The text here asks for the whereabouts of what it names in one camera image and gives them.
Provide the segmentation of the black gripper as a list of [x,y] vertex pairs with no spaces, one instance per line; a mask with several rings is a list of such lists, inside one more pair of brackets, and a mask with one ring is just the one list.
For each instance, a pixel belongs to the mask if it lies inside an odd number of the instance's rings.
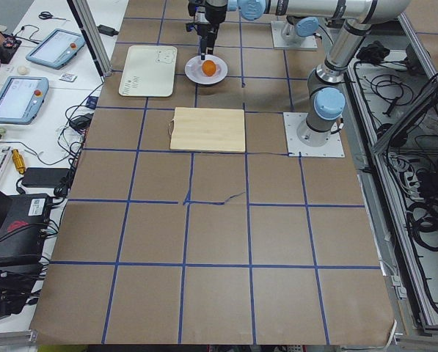
[[200,59],[213,55],[219,26],[225,21],[227,2],[223,0],[189,0],[187,10],[192,22],[186,24],[186,31],[195,32],[201,37]]

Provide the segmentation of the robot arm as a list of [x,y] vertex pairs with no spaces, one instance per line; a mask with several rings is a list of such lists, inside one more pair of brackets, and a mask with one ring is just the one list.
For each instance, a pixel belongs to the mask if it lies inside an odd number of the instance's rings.
[[286,17],[286,24],[282,30],[282,36],[286,40],[296,40],[313,35],[319,27],[317,17],[298,18],[289,15]]
[[221,23],[228,11],[238,10],[243,19],[255,21],[264,14],[343,19],[344,24],[321,64],[308,78],[308,88],[335,87],[343,81],[348,64],[372,25],[391,21],[409,5],[408,1],[189,1],[193,18],[188,32],[200,36],[200,56],[212,54]]

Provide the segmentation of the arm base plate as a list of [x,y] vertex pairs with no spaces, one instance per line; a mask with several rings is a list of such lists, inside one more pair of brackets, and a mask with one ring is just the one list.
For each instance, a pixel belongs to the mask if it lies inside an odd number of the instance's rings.
[[337,123],[330,131],[316,132],[307,126],[307,113],[284,112],[285,137],[291,157],[344,158]]
[[295,28],[287,21],[272,21],[271,34],[274,49],[316,51],[318,46],[314,35],[300,37]]

